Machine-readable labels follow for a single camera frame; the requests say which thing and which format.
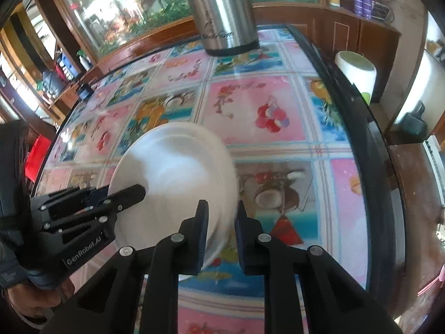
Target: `green lid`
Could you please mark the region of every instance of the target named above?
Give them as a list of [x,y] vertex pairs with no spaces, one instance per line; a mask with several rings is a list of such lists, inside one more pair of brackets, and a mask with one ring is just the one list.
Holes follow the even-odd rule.
[[340,57],[347,63],[359,68],[361,70],[366,70],[368,72],[373,72],[375,70],[374,65],[360,54],[356,54],[352,51],[341,51],[339,52]]

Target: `purple spray can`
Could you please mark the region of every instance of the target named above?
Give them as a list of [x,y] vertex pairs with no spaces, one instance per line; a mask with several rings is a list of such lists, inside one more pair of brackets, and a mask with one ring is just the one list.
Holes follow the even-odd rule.
[[359,16],[363,14],[363,0],[354,0],[354,13]]
[[363,0],[363,17],[370,20],[372,16],[372,0]]

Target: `human hand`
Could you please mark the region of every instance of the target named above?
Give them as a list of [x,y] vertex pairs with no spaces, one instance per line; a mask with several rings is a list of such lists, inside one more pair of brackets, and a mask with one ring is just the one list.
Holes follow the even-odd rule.
[[[74,285],[68,278],[59,289],[66,298],[74,294]],[[43,317],[42,308],[54,308],[61,303],[60,290],[41,290],[30,283],[17,284],[8,289],[8,297],[14,309],[30,318]]]

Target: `table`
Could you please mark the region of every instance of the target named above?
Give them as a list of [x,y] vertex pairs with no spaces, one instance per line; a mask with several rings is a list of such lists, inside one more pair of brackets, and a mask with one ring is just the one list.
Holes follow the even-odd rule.
[[[353,154],[348,136],[358,128],[345,130],[349,118],[343,116],[343,122],[334,95],[317,73],[320,68],[312,63],[315,58],[302,49],[303,37],[297,43],[283,27],[260,30],[259,37],[259,50],[236,57],[210,57],[199,41],[190,41],[111,72],[61,128],[36,193],[108,185],[117,163],[142,134],[170,121],[192,121],[226,144],[248,216],[287,244],[321,245],[379,298],[370,286],[376,279],[369,272],[369,252],[377,249],[370,251],[369,232],[376,237],[373,222],[380,221],[378,215],[372,221],[367,217],[376,188],[366,185],[365,205],[355,160],[369,159],[374,169],[372,162],[380,156],[366,155],[373,154],[375,143]],[[336,99],[341,108],[341,98]],[[363,100],[354,104],[367,109]],[[366,123],[373,122],[369,116]],[[376,177],[379,169],[387,170],[385,161],[378,164]],[[364,182],[371,182],[368,165],[360,168]],[[284,200],[284,209],[268,209],[274,199]],[[391,218],[389,210],[385,215]],[[381,241],[383,231],[375,247]],[[77,272],[76,287],[114,251],[110,245]],[[384,264],[376,260],[373,266]],[[379,270],[375,277],[392,280],[392,271]],[[262,297],[262,278],[241,273],[233,234],[211,267],[180,283],[179,333],[259,333]]]

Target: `red triangle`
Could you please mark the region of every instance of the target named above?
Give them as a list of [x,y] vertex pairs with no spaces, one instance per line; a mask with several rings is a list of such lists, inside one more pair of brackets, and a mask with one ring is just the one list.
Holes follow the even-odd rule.
[[281,216],[278,219],[271,231],[271,235],[280,239],[286,245],[298,245],[303,243],[303,240],[301,240],[301,237],[297,231],[295,231],[292,223],[286,216]]

